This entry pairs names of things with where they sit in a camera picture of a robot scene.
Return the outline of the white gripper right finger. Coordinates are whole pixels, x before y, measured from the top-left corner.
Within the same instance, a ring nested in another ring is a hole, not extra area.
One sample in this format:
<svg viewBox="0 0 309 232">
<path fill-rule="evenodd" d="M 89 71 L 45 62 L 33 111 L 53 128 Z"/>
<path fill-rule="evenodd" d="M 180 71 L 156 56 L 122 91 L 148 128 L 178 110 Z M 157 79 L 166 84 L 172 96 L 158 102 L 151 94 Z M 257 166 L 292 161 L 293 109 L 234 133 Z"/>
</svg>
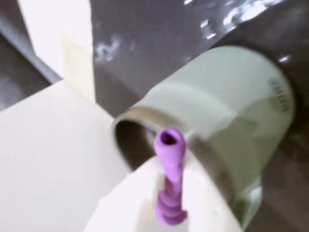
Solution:
<svg viewBox="0 0 309 232">
<path fill-rule="evenodd" d="M 184 160 L 182 208 L 189 232 L 241 232 L 225 198 L 195 156 Z"/>
</svg>

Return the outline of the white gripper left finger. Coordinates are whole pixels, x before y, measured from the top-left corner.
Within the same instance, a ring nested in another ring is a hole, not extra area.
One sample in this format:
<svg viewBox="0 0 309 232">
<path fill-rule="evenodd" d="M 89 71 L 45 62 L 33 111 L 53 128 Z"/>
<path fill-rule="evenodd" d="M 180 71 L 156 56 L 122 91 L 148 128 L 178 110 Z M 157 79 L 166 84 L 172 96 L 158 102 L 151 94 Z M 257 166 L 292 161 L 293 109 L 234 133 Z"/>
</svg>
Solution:
<svg viewBox="0 0 309 232">
<path fill-rule="evenodd" d="M 149 232 L 165 173 L 158 159 L 149 159 L 100 199 L 86 232 Z"/>
</svg>

